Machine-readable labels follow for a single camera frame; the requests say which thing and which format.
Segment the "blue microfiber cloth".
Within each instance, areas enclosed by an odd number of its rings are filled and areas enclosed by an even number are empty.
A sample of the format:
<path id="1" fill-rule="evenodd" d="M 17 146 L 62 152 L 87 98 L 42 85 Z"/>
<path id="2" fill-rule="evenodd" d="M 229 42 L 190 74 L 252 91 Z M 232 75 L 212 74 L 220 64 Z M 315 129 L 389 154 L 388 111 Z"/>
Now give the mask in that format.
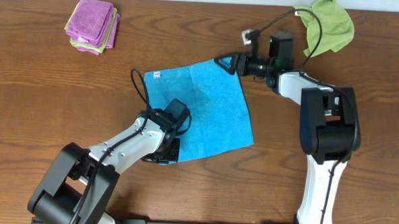
<path id="1" fill-rule="evenodd" d="M 254 144 L 251 117 L 239 77 L 213 59 L 144 74 L 152 108 L 173 99 L 187 105 L 191 119 L 181 129 L 178 162 L 213 157 Z"/>

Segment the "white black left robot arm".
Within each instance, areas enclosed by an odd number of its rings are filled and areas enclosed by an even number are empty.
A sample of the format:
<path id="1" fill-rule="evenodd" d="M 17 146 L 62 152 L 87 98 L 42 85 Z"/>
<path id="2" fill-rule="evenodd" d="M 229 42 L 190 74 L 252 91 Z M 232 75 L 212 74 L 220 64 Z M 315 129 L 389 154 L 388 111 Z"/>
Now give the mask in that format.
<path id="1" fill-rule="evenodd" d="M 102 144 L 67 144 L 29 199 L 32 224 L 119 224 L 106 207 L 121 174 L 139 160 L 177 162 L 189 116 L 187 105 L 173 99 L 163 110 L 141 111 L 131 127 Z"/>

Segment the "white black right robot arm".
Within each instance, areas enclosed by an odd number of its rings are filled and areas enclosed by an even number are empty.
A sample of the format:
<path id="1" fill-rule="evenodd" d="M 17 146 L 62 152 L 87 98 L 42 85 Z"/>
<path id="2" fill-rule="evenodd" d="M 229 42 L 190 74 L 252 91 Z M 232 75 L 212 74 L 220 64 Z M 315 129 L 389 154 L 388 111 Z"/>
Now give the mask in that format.
<path id="1" fill-rule="evenodd" d="M 295 216 L 297 224 L 332 224 L 332 211 L 340 176 L 360 144 L 355 94 L 317 81 L 294 63 L 294 38 L 286 32 L 270 37 L 269 55 L 259 57 L 259 31 L 245 30 L 248 53 L 230 53 L 214 58 L 230 75 L 263 78 L 272 91 L 301 108 L 299 139 L 307 157 L 304 196 Z"/>

